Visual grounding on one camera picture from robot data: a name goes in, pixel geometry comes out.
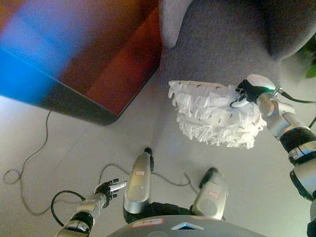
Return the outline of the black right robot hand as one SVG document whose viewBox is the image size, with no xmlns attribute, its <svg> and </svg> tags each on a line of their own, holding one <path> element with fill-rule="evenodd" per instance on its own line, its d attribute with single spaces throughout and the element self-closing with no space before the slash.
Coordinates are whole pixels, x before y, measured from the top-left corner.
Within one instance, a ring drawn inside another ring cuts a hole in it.
<svg viewBox="0 0 316 237">
<path fill-rule="evenodd" d="M 265 92 L 274 92 L 276 86 L 267 77 L 251 74 L 235 89 L 237 99 L 230 103 L 230 107 L 242 107 L 248 103 L 256 103 L 259 96 Z"/>
</svg>

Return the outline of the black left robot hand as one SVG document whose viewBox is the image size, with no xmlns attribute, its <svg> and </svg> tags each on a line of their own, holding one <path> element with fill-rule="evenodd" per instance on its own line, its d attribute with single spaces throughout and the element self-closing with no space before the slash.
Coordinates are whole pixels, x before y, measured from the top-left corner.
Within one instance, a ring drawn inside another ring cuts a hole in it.
<svg viewBox="0 0 316 237">
<path fill-rule="evenodd" d="M 104 194 L 107 197 L 107 200 L 112 200 L 118 196 L 117 192 L 120 189 L 126 187 L 126 185 L 127 185 L 127 181 L 120 182 L 119 178 L 116 178 L 116 179 L 113 179 L 111 181 L 103 182 L 103 183 L 99 184 L 95 188 L 94 193 L 95 194 L 98 194 L 98 193 Z"/>
</svg>

